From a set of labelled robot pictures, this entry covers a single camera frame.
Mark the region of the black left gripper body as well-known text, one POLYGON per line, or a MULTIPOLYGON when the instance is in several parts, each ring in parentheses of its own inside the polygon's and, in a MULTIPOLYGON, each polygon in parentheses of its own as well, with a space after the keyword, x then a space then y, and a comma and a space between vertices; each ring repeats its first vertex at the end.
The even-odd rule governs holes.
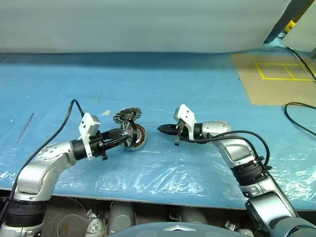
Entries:
POLYGON ((100 131, 97 131, 94 136, 89 137, 89 145, 91 149, 92 156, 94 158, 101 157, 103 161, 108 159, 104 146, 104 137, 100 131))

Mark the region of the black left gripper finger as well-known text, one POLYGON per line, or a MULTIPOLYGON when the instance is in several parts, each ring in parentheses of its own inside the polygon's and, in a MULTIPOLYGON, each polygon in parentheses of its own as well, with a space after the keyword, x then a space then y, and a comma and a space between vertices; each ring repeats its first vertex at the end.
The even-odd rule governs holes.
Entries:
POLYGON ((103 139, 128 138, 129 135, 123 129, 112 129, 101 133, 103 139))
POLYGON ((115 138, 107 141, 103 141, 101 145, 102 150, 109 150, 111 148, 117 147, 124 143, 125 139, 124 138, 115 138))

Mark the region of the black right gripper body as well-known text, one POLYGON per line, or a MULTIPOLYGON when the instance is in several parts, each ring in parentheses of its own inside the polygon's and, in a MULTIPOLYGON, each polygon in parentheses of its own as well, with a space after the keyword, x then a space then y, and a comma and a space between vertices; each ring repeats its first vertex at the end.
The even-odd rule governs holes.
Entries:
POLYGON ((184 122, 182 119, 178 120, 178 123, 176 125, 176 138, 174 141, 174 145, 179 146, 181 140, 186 142, 190 141, 188 124, 184 122))

